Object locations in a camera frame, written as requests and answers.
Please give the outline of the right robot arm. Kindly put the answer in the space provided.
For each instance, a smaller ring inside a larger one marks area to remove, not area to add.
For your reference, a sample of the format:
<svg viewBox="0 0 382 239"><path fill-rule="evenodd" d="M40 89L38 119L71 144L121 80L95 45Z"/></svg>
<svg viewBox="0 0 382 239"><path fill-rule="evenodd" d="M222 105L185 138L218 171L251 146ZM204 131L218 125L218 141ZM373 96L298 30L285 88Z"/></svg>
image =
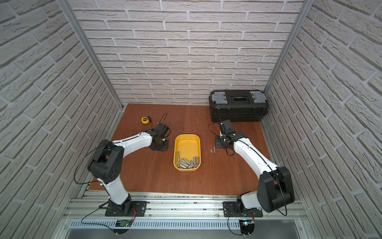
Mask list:
<svg viewBox="0 0 382 239"><path fill-rule="evenodd" d="M291 173L268 160L241 131L236 131L230 120L219 123L218 145L231 149L241 156L258 177L258 188L254 192L237 197L238 211L262 208L267 213L286 208L295 201Z"/></svg>

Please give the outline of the yellow plastic storage box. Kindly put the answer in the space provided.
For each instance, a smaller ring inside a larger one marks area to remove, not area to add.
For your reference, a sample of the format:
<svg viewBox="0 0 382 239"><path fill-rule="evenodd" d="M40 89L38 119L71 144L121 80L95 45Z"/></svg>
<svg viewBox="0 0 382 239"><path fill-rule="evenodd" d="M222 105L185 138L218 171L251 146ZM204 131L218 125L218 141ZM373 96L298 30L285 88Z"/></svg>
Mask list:
<svg viewBox="0 0 382 239"><path fill-rule="evenodd" d="M180 134L175 139L174 167L180 172L194 172L201 160L201 140L196 134Z"/></svg>

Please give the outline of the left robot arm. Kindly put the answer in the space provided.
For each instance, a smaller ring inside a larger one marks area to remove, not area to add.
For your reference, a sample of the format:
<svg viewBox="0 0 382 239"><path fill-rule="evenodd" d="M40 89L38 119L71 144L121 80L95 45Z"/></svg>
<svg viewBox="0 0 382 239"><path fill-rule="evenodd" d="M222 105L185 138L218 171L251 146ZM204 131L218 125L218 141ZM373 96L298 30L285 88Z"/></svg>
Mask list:
<svg viewBox="0 0 382 239"><path fill-rule="evenodd" d="M158 123L155 128L121 140L102 140L88 162L87 169L102 184L109 195L110 204L118 211L127 214L131 210L131 196L120 179L123 159L142 148L153 151L167 151L167 137L171 129Z"/></svg>

